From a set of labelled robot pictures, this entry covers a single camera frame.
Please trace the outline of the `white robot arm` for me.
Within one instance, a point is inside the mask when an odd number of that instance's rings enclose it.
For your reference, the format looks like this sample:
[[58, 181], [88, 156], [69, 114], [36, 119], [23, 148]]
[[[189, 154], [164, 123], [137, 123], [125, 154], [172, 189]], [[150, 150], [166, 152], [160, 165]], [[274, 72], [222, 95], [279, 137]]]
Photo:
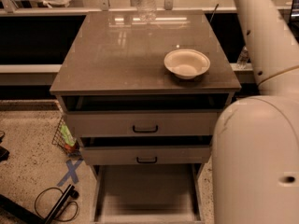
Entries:
[[299, 45], [273, 0], [234, 2], [260, 93], [216, 123], [214, 223], [299, 224]]

